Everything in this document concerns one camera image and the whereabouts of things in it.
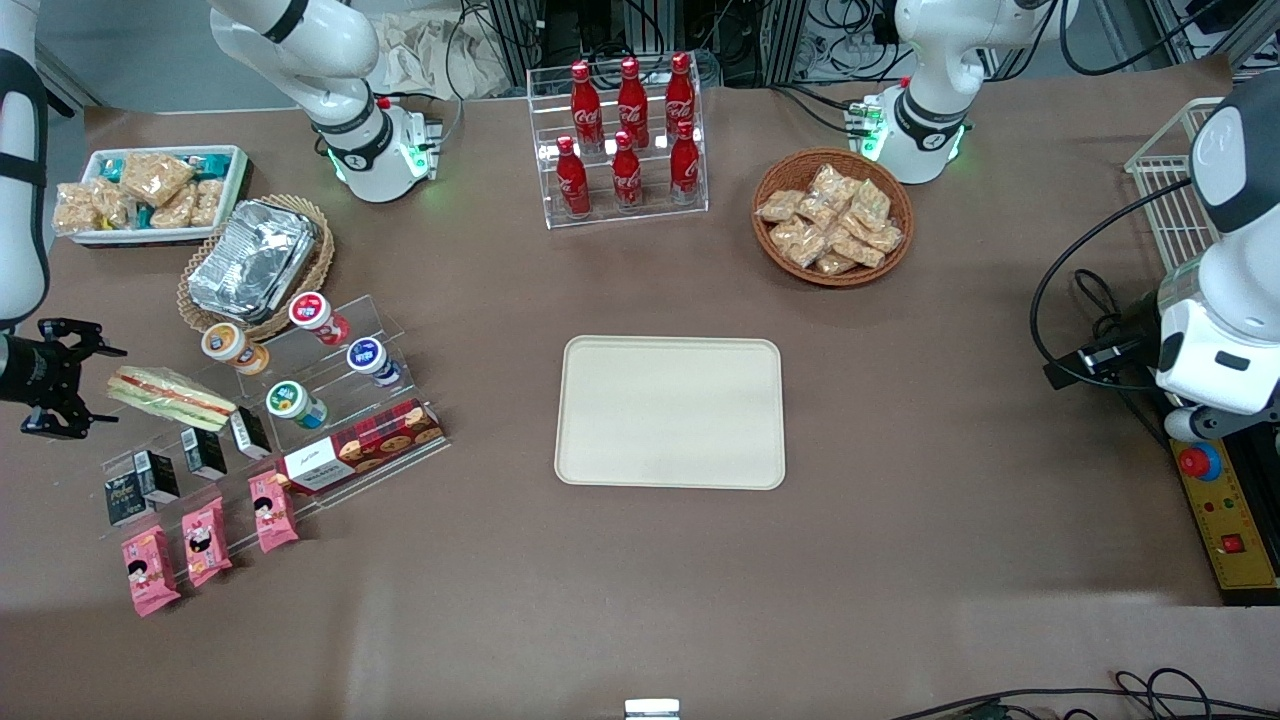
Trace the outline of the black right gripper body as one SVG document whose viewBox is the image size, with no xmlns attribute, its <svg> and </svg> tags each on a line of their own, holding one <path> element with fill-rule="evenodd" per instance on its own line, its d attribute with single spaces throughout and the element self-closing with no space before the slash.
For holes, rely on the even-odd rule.
<svg viewBox="0 0 1280 720">
<path fill-rule="evenodd" d="M 15 334 L 1 337 L 1 401 L 54 410 L 63 401 L 64 346 Z"/>
</svg>

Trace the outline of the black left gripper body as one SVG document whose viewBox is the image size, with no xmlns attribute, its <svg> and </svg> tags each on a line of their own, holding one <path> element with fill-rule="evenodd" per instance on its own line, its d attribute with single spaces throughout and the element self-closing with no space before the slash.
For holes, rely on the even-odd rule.
<svg viewBox="0 0 1280 720">
<path fill-rule="evenodd" d="M 1157 295 L 1149 291 L 1102 322 L 1093 340 L 1046 363 L 1043 373 L 1051 387 L 1062 389 L 1087 383 L 1117 388 L 1124 373 L 1138 372 L 1143 377 L 1135 389 L 1153 388 L 1161 345 Z"/>
</svg>

